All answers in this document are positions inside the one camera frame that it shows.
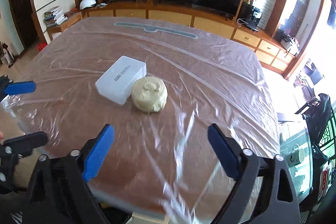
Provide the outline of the white printer device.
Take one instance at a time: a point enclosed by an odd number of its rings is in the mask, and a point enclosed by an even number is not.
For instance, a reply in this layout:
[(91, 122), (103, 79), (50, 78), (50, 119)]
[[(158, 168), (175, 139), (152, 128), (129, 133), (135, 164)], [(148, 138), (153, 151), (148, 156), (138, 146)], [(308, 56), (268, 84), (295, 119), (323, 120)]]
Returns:
[(290, 36), (284, 36), (280, 44), (285, 48), (285, 50), (292, 55), (299, 53), (299, 43), (296, 38)]

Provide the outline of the white helmet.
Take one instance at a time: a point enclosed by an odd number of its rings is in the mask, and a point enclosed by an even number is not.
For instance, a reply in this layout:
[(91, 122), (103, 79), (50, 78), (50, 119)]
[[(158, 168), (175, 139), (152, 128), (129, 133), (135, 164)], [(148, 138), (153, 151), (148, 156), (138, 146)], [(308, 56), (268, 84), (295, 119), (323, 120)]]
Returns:
[(97, 3), (96, 0), (82, 0), (80, 2), (79, 9), (84, 10), (84, 9), (87, 9), (87, 8), (94, 7), (94, 6), (96, 6), (96, 3)]

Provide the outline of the white green mug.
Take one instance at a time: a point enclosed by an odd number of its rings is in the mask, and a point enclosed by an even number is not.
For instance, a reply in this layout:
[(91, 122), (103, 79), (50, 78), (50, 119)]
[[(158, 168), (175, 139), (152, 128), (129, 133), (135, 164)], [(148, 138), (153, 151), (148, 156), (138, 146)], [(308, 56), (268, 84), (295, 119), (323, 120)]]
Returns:
[(287, 157), (287, 163), (289, 167), (299, 165), (303, 163), (305, 159), (305, 151), (303, 148), (297, 147)]

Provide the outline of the glass top side table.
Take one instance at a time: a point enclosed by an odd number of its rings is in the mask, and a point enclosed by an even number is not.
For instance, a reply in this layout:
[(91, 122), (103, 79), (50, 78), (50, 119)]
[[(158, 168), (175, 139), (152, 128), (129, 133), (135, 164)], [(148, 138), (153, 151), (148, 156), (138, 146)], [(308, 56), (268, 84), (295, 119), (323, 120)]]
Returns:
[(284, 157), (299, 202), (313, 189), (313, 155), (306, 121), (298, 114), (277, 114), (280, 154)]

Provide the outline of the dark wooden door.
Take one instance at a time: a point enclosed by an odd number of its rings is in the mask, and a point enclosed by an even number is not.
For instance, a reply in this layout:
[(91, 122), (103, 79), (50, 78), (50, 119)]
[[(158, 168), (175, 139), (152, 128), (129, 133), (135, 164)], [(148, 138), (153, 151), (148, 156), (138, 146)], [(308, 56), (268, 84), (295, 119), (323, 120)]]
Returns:
[(9, 0), (12, 19), (24, 49), (33, 45), (38, 33), (32, 18), (33, 9), (30, 0)]

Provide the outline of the small wooden side table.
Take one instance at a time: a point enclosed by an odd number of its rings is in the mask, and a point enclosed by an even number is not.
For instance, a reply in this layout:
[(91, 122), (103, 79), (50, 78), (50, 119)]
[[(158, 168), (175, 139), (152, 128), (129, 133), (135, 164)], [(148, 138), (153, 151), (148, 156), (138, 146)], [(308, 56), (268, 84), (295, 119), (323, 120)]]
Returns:
[(47, 28), (47, 33), (49, 35), (50, 40), (52, 41), (54, 38), (59, 36), (60, 33), (64, 32), (67, 28), (74, 25), (78, 21), (82, 20), (82, 13), (76, 12), (68, 17), (62, 24)]

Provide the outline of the stack of books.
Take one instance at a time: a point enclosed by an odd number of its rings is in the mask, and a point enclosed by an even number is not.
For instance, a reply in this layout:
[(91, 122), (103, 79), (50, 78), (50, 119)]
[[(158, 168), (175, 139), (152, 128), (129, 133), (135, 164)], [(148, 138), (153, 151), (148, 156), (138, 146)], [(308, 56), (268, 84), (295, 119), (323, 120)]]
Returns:
[(62, 24), (68, 18), (64, 15), (63, 9), (61, 6), (55, 6), (47, 10), (43, 14), (43, 22), (47, 28), (55, 27)]

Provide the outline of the black bag on chair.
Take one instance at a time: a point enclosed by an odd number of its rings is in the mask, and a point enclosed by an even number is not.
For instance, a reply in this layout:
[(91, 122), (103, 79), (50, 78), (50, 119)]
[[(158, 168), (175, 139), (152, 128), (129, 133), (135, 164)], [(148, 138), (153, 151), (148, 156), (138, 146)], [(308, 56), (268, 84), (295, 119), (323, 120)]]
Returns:
[(303, 116), (306, 120), (310, 140), (317, 145), (322, 139), (327, 123), (331, 118), (330, 96), (320, 93), (318, 97), (314, 97), (303, 105), (302, 109), (306, 108), (307, 110), (303, 113)]

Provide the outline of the white translucent plastic box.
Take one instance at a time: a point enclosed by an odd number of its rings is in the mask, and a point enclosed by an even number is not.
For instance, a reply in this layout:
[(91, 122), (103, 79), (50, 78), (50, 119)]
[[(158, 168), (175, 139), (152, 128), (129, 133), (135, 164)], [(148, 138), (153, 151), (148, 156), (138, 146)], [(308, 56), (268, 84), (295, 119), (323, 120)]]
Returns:
[(96, 82), (97, 92), (108, 100), (124, 105), (134, 83), (147, 75), (146, 63), (121, 56)]

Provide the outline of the red plastic stool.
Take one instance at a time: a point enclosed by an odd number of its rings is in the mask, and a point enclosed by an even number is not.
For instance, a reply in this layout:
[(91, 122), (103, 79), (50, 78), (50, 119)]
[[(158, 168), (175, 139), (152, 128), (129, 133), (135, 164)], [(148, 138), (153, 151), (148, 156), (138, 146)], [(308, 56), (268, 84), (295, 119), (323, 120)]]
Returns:
[(37, 49), (38, 49), (39, 52), (41, 52), (46, 46), (48, 46), (47, 42), (39, 42), (37, 44)]

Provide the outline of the beige round bread bun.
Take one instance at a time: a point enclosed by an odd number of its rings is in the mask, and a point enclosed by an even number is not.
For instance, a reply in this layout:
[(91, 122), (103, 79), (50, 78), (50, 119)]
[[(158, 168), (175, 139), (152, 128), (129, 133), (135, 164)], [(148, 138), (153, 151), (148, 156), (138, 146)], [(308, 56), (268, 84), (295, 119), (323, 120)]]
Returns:
[(163, 110), (167, 97), (165, 83), (154, 76), (146, 76), (137, 80), (131, 90), (134, 105), (145, 113), (158, 113)]

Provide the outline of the black coffee machine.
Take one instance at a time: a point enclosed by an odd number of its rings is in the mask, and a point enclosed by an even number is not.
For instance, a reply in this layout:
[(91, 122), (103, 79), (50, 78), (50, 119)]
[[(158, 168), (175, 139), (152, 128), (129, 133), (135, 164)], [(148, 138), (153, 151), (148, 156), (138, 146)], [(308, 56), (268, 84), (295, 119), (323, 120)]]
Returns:
[(253, 5), (253, 0), (243, 0), (236, 23), (245, 26), (253, 32), (258, 32), (257, 26), (262, 17), (260, 9)]

